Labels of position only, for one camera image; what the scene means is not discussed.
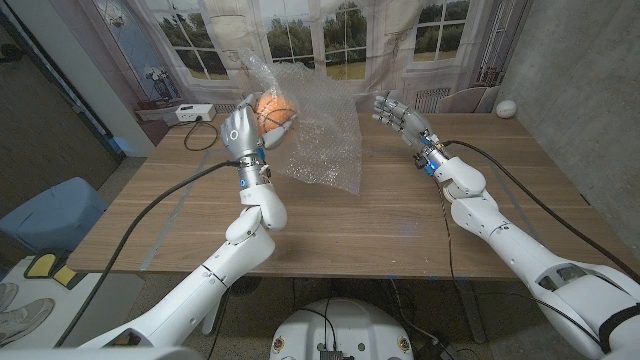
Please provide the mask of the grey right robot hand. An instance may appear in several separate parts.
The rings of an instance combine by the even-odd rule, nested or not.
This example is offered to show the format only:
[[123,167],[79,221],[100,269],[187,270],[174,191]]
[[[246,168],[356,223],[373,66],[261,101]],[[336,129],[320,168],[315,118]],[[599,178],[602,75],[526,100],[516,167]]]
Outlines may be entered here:
[[388,96],[377,96],[372,118],[401,134],[405,143],[417,151],[414,156],[416,167],[428,175],[434,176],[449,160],[429,121],[413,108]]

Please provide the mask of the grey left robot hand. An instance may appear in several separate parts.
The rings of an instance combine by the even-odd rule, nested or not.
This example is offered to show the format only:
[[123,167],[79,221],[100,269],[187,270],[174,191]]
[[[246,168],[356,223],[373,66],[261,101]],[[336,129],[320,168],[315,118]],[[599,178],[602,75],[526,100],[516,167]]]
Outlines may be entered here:
[[294,114],[283,125],[277,125],[275,129],[261,135],[255,113],[258,96],[259,93],[250,93],[224,120],[220,128],[225,148],[231,154],[231,158],[238,162],[242,189],[270,182],[271,170],[266,164],[264,151],[276,149],[282,144],[298,118],[298,115]]

